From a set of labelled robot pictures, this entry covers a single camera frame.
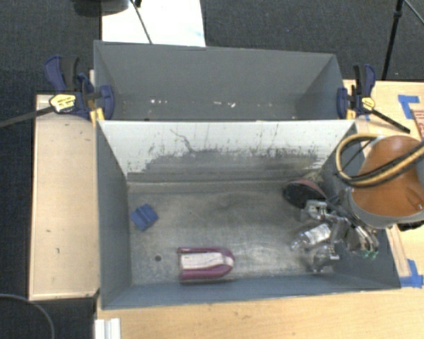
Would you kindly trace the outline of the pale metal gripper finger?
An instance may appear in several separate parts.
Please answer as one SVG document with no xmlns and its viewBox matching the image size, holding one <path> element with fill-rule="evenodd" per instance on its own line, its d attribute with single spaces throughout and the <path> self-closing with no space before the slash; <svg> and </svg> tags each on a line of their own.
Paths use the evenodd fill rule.
<svg viewBox="0 0 424 339">
<path fill-rule="evenodd" d="M 305 207 L 301 210 L 301 222 L 332 224 L 336 222 L 336 216 L 329 210 L 326 201 L 307 200 Z"/>
<path fill-rule="evenodd" d="M 333 244 L 321 244 L 316 249 L 312 259 L 312 271 L 320 273 L 327 266 L 332 266 L 335 262 L 340 260 L 339 254 L 336 253 Z"/>
</svg>

